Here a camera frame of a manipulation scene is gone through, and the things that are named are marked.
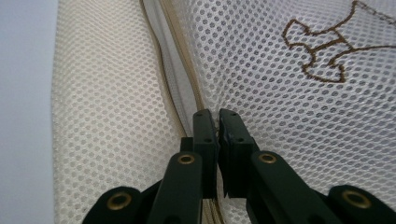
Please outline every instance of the white surface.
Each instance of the white surface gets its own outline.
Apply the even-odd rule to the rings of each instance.
[[[53,223],[57,1],[0,2],[0,223]]]

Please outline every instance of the dog embroidery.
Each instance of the dog embroidery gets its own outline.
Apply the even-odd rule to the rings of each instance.
[[[359,41],[358,36],[353,38],[351,35],[345,35],[345,33],[361,24],[361,18],[376,20],[376,23],[379,24],[378,29],[381,29],[382,34],[377,34],[375,37],[371,37],[370,41],[363,42]],[[373,28],[373,26],[362,26],[361,30],[367,29],[371,35],[376,27],[370,28]],[[306,24],[291,20],[286,25],[282,37],[289,49],[302,46],[310,54],[310,62],[302,65],[302,70],[308,77],[321,82],[344,83],[346,81],[346,69],[337,60],[359,51],[396,49],[396,37],[392,36],[392,33],[387,33],[389,29],[394,32],[396,20],[376,12],[360,1],[353,1],[350,14],[333,27],[312,32]]]

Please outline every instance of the brown stitching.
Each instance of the brown stitching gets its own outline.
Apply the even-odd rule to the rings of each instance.
[[[366,10],[367,12],[376,15],[380,20],[382,21],[386,21],[388,22],[390,25],[395,25],[396,26],[396,20],[394,20],[392,17],[389,17],[385,14],[379,13],[377,11],[375,11],[373,8],[368,7],[367,5],[365,5],[364,3],[360,2],[360,1],[353,1],[352,2],[352,8],[351,11],[349,13],[349,15],[343,19],[342,21],[340,21],[339,23],[335,24],[333,27],[330,27],[327,30],[323,30],[323,31],[319,31],[319,32],[311,32],[310,28],[303,24],[300,21],[297,21],[295,19],[291,20],[288,22],[288,24],[286,25],[285,29],[282,32],[282,37],[286,43],[286,45],[289,47],[289,49],[292,49],[293,47],[297,47],[297,46],[302,46],[304,47],[308,53],[311,56],[311,60],[308,64],[303,64],[302,65],[302,69],[303,72],[306,76],[313,78],[315,80],[321,81],[321,82],[332,82],[332,83],[344,83],[346,81],[345,78],[345,67],[342,64],[336,64],[335,61],[337,59],[339,59],[340,57],[347,55],[349,53],[354,53],[357,51],[363,51],[363,50],[370,50],[370,49],[396,49],[396,46],[373,46],[373,47],[367,47],[367,48],[353,48],[353,46],[347,42],[347,40],[342,36],[342,34],[340,34],[337,30],[337,28],[341,27],[342,25],[344,25],[345,23],[347,23],[355,14],[356,11],[356,6],[361,7],[362,9]],[[304,33],[305,35],[312,35],[312,36],[318,36],[318,35],[325,35],[329,32],[334,32],[337,34],[338,38],[334,39],[326,44],[317,46],[316,48],[311,49],[308,45],[306,45],[305,43],[290,43],[289,40],[287,39],[287,32],[289,30],[289,28],[294,24],[297,23],[300,26],[302,26],[304,28]],[[328,62],[328,66],[330,66],[330,68],[337,68],[340,71],[339,73],[339,79],[338,80],[332,80],[329,78],[324,78],[324,77],[319,77],[319,76],[315,76],[309,73],[308,69],[312,66],[314,66],[314,64],[317,62],[317,52],[321,49],[326,49],[330,46],[336,45],[336,44],[345,44],[347,45],[347,47],[349,48],[346,51],[343,51],[341,53],[336,54],[334,57],[332,57],[329,62]]]

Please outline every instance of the white mesh fabric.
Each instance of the white mesh fabric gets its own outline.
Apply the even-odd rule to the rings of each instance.
[[[178,57],[160,2],[144,0],[143,3],[150,26],[161,45],[163,71],[172,94],[172,101],[187,136],[192,136],[192,115],[197,111],[197,107],[189,77]]]
[[[396,22],[381,13],[394,2],[172,4],[214,116],[238,112],[313,189],[349,184],[396,209]],[[221,208],[248,223],[241,202]]]
[[[56,223],[80,223],[160,180],[180,135],[138,1],[60,1],[54,67]]]

